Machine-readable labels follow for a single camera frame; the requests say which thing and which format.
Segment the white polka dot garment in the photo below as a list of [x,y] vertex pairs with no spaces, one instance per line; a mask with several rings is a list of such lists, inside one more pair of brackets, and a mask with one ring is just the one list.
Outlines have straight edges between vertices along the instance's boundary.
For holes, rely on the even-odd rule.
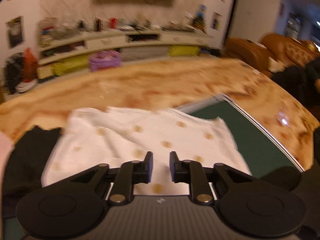
[[152,152],[151,181],[137,184],[135,194],[187,194],[187,184],[175,184],[171,179],[169,155],[173,151],[181,160],[197,161],[204,167],[223,163],[250,174],[221,118],[204,120],[172,108],[160,111],[79,108],[69,115],[41,182],[48,186],[102,163],[120,167],[128,161],[142,161]]

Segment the black garment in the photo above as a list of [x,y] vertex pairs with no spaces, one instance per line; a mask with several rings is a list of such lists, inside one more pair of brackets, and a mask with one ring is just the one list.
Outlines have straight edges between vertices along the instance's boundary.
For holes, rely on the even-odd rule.
[[20,199],[42,187],[42,173],[60,135],[61,128],[43,130],[35,126],[16,142],[4,171],[3,218],[15,217]]

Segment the purple plastic basin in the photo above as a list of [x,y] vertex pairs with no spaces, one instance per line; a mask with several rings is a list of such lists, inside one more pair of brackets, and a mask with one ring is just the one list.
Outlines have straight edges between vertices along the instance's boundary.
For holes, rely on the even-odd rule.
[[89,57],[89,68],[91,72],[121,66],[120,54],[115,50],[103,50]]

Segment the pink garment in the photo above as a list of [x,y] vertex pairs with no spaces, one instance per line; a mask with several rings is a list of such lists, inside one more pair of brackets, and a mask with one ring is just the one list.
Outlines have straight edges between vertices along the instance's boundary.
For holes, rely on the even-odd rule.
[[3,132],[0,133],[0,188],[2,198],[2,186],[7,161],[15,148],[13,141]]

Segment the white TV cabinet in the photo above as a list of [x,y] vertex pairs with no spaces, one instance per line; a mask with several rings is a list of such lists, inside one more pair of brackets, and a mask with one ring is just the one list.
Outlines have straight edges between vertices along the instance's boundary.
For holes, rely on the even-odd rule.
[[209,48],[213,45],[213,41],[212,36],[204,33],[172,30],[107,30],[80,33],[63,40],[53,40],[48,46],[39,49],[37,77],[39,80],[54,77],[56,75],[52,70],[54,63],[96,51],[171,45]]

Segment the brown leather sofa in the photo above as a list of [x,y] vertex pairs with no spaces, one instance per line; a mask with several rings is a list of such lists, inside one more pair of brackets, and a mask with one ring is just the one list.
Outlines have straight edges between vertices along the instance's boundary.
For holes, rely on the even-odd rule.
[[309,40],[297,40],[280,34],[265,35],[260,43],[272,54],[272,58],[285,66],[305,65],[319,57],[318,48]]

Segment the orange plastic bag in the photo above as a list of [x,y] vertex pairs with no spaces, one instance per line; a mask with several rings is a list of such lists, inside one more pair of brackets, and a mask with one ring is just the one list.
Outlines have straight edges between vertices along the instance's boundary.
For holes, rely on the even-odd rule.
[[26,48],[23,53],[22,81],[28,83],[37,78],[37,67],[37,58],[32,54],[30,48]]

